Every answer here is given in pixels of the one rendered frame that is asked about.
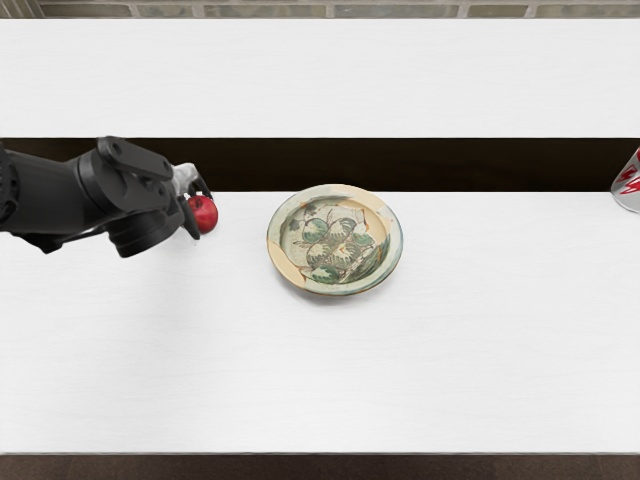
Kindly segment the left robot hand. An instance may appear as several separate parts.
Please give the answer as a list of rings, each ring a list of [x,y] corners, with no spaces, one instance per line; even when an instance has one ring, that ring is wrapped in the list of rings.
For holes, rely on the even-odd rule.
[[[192,163],[184,163],[173,168],[172,185],[184,215],[183,227],[194,240],[199,240],[203,234],[198,231],[188,199],[194,195],[205,195],[213,200],[212,193]]]

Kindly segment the patterned ceramic plate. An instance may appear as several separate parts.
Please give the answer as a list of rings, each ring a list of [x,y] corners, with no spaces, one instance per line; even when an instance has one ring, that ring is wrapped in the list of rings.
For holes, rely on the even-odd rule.
[[[288,198],[273,214],[267,250],[278,272],[307,292],[347,296],[370,290],[398,265],[401,224],[373,193],[324,184]]]

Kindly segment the red apple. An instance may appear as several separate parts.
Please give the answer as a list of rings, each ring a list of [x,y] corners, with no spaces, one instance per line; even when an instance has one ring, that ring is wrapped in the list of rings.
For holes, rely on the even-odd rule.
[[[217,226],[219,212],[215,202],[205,195],[194,195],[188,199],[200,234],[208,234]]]

